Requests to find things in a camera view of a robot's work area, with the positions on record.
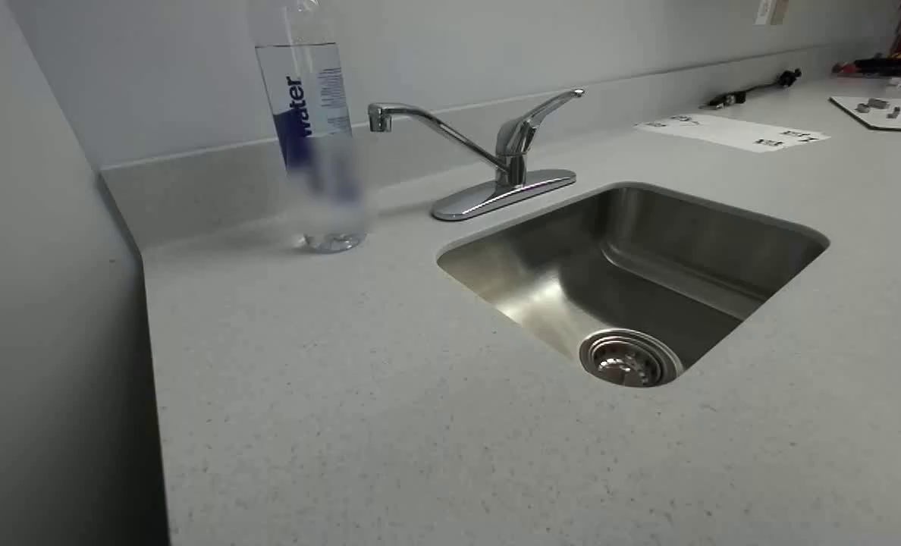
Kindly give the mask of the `stainless steel sink basin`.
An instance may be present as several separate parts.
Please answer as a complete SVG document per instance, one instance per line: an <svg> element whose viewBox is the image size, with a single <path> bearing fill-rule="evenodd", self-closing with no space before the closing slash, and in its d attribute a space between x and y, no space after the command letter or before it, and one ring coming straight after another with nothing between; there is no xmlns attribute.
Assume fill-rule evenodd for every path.
<svg viewBox="0 0 901 546"><path fill-rule="evenodd" d="M590 329L633 328L688 371L827 244L784 217L624 183L448 244L437 263L577 363Z"/></svg>

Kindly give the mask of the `metal sink drain strainer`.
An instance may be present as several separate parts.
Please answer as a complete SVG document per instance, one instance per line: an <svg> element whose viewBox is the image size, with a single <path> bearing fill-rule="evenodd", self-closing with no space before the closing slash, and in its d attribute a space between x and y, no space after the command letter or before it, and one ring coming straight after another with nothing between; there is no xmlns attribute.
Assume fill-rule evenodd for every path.
<svg viewBox="0 0 901 546"><path fill-rule="evenodd" d="M579 343L579 363L612 386L655 388L673 381L684 363L659 336L633 328L590 329Z"/></svg>

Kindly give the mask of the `clear smartwater bottle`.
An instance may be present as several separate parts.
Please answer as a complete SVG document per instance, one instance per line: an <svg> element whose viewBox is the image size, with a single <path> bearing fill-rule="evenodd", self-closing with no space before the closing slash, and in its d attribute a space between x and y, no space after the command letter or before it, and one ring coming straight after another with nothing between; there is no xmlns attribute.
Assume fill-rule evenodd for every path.
<svg viewBox="0 0 901 546"><path fill-rule="evenodd" d="M249 28L302 244L351 250L368 237L368 212L324 0L249 0Z"/></svg>

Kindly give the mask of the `black tool on counter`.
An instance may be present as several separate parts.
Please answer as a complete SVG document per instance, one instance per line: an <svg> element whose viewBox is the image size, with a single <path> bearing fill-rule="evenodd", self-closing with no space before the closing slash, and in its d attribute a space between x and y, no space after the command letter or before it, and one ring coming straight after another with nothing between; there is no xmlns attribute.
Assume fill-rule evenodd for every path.
<svg viewBox="0 0 901 546"><path fill-rule="evenodd" d="M759 85L747 85L747 88L738 88L738 90L717 93L705 106L706 109L738 106L738 103L747 103L754 93L763 93L763 90L790 88L802 75L805 75L802 69L781 69L773 83L759 83Z"/></svg>

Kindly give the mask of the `chrome sink faucet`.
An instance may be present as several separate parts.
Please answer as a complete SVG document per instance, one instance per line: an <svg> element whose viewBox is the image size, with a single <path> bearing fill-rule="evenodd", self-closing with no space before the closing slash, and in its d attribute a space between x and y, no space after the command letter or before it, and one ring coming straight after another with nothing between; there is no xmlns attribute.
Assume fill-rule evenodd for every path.
<svg viewBox="0 0 901 546"><path fill-rule="evenodd" d="M524 202L531 196L567 188L577 183L573 169L531 169L529 151L539 131L539 125L562 109L570 99L579 99L582 88L570 88L562 93L545 98L535 109L509 117L500 125L494 148L476 146L469 136L465 136L448 120L437 117L428 109L417 106L368 106L368 128L372 132L387 132L398 117L415 117L423 128L437 131L439 136L451 138L455 146L472 151L476 158L489 160L494 165L494 175L489 183L479 183L472 188L455 190L432 205L434 222L469 222L516 202Z"/></svg>

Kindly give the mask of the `white paper sheet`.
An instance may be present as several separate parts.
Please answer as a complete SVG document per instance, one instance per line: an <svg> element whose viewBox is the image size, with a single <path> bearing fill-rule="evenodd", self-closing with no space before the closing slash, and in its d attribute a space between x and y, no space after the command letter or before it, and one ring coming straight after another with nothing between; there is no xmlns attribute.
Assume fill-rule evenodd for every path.
<svg viewBox="0 0 901 546"><path fill-rule="evenodd" d="M700 138L712 146L728 146L739 151L781 151L822 143L822 132L805 128L761 125L706 113L670 116L646 120L649 132Z"/></svg>

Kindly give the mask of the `white wall outlet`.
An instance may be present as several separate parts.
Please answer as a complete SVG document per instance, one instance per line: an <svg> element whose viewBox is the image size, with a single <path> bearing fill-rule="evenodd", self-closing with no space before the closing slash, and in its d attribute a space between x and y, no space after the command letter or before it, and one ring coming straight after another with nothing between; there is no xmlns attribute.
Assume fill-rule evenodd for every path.
<svg viewBox="0 0 901 546"><path fill-rule="evenodd" d="M759 0L754 24L781 24L787 0Z"/></svg>

